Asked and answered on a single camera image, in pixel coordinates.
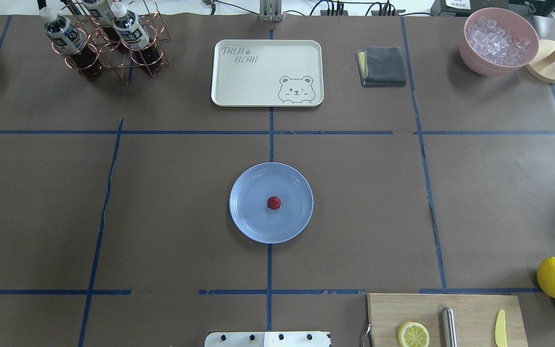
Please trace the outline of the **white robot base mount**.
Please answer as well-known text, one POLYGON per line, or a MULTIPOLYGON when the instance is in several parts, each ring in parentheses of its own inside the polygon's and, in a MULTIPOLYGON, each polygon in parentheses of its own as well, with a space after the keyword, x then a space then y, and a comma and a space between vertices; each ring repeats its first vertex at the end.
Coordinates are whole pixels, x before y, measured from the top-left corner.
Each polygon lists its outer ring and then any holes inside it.
POLYGON ((205 347, 330 347, 329 332, 266 331, 213 332, 206 336, 205 347))

